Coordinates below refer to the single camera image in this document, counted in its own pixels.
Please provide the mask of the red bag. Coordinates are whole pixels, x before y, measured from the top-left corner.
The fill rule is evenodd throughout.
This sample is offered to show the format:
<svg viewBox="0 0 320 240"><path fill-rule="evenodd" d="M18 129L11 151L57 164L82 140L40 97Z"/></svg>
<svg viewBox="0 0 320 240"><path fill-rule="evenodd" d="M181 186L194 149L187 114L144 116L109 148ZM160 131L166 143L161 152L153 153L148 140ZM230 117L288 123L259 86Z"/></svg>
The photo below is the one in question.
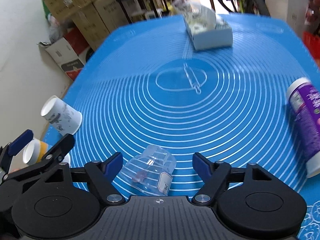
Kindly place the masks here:
<svg viewBox="0 0 320 240"><path fill-rule="evenodd" d="M319 67L319 7L308 5L305 13L303 43Z"/></svg>

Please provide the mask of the yellow blue paper cup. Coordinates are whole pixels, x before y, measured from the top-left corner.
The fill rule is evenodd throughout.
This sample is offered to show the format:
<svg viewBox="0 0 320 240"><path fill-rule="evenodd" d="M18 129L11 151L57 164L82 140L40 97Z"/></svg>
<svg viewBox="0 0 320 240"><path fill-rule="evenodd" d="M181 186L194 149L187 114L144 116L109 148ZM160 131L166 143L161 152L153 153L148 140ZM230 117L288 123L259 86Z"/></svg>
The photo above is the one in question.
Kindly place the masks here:
<svg viewBox="0 0 320 240"><path fill-rule="evenodd" d="M71 166L71 156L67 153L64 157L61 155L61 150L57 146L52 146L39 139L34 138L25 146L23 150L23 162L27 166L40 163L42 158L47 159L48 155L52 155L52 163L67 163Z"/></svg>

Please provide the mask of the lower stacked cardboard box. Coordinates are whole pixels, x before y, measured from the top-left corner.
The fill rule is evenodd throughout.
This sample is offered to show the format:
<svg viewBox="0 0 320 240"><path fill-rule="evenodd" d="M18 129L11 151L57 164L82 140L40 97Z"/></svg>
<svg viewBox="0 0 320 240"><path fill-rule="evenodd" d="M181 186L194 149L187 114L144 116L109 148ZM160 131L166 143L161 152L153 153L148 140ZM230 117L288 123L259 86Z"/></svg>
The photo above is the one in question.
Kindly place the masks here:
<svg viewBox="0 0 320 240"><path fill-rule="evenodd" d="M129 23L116 0L95 0L76 12L72 21L93 50L97 50L110 33Z"/></svg>

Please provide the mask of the black utility cart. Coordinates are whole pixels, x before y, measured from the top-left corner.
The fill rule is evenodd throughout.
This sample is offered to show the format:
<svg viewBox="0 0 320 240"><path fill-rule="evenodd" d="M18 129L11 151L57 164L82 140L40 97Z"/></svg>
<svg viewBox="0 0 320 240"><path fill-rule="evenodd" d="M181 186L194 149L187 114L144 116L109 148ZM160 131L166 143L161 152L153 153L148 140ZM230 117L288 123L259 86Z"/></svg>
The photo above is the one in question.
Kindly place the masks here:
<svg viewBox="0 0 320 240"><path fill-rule="evenodd" d="M162 17L154 0L116 0L129 24Z"/></svg>

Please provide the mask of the clear plastic cup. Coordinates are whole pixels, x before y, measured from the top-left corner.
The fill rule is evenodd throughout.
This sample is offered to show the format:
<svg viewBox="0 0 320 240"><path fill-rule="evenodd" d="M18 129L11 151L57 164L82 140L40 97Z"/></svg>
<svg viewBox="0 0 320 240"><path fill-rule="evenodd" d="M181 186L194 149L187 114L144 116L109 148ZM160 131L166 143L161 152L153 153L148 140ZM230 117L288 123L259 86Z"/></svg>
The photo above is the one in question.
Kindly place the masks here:
<svg viewBox="0 0 320 240"><path fill-rule="evenodd" d="M170 152L159 146L149 145L143 153L124 164L119 178L145 195L167 196L176 163Z"/></svg>

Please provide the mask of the blue silicone baking mat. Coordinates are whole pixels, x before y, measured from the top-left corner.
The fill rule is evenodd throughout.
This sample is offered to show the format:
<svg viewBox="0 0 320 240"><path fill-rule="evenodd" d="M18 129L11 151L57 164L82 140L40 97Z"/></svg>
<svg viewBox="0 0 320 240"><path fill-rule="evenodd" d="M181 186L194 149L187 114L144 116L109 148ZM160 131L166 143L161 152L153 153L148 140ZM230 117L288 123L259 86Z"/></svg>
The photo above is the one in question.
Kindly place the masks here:
<svg viewBox="0 0 320 240"><path fill-rule="evenodd" d="M257 163L299 192L308 209L298 237L319 239L319 177L306 178L303 144L286 91L300 77L319 86L319 68L283 21L225 15L233 45L195 51L181 16L114 31L64 100L82 113L71 164L121 152L128 161L157 145L177 161L172 196L202 180L195 152L234 167Z"/></svg>

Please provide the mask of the white tissue box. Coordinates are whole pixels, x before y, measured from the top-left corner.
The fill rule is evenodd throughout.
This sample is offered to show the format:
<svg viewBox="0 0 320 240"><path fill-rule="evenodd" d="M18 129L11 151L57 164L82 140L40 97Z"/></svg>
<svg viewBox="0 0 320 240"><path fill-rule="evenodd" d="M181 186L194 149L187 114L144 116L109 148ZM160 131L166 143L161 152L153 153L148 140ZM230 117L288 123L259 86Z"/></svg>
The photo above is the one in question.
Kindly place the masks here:
<svg viewBox="0 0 320 240"><path fill-rule="evenodd" d="M231 47L231 26L214 10L199 3L186 2L182 15L190 40L195 50Z"/></svg>

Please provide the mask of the white grey-print paper cup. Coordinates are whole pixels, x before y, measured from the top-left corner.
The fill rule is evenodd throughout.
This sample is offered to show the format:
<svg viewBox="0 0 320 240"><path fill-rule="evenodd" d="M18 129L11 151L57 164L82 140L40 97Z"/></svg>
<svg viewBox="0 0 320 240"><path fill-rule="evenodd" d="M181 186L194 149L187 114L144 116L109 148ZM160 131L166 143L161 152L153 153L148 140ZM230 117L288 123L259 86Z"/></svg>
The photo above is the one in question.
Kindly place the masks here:
<svg viewBox="0 0 320 240"><path fill-rule="evenodd" d="M62 136L75 135L82 124L82 114L57 96L51 96L41 109L40 115Z"/></svg>

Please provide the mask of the purple white paper cup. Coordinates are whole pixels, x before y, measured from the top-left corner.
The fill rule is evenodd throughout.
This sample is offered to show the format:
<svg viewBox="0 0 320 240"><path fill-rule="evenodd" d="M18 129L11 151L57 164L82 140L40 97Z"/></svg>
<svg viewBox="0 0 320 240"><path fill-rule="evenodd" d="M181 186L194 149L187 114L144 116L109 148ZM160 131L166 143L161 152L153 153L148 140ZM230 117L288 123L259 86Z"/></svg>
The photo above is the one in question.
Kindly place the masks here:
<svg viewBox="0 0 320 240"><path fill-rule="evenodd" d="M287 89L304 146L307 178L319 174L319 90L306 77L295 80Z"/></svg>

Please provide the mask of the plastic bag by wall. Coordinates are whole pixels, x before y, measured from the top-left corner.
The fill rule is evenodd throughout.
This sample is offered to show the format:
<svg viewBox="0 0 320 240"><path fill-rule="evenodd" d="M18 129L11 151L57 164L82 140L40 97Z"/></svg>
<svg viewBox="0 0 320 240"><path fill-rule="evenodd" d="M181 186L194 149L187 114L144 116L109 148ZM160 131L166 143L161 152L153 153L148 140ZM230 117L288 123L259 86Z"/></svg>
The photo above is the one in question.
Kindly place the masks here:
<svg viewBox="0 0 320 240"><path fill-rule="evenodd" d="M49 40L51 43L55 43L75 27L72 20L65 20L60 23L51 13L48 14L47 21L49 23Z"/></svg>

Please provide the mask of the white red cardboard box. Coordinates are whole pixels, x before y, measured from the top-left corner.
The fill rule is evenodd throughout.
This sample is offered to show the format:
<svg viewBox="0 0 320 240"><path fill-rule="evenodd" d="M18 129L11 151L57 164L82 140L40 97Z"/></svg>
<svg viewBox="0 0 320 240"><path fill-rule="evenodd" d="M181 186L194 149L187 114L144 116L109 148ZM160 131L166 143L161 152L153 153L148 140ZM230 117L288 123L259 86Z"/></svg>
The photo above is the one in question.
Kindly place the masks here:
<svg viewBox="0 0 320 240"><path fill-rule="evenodd" d="M94 53L77 27L72 28L54 43L39 42L38 46L52 57L72 81L76 79Z"/></svg>

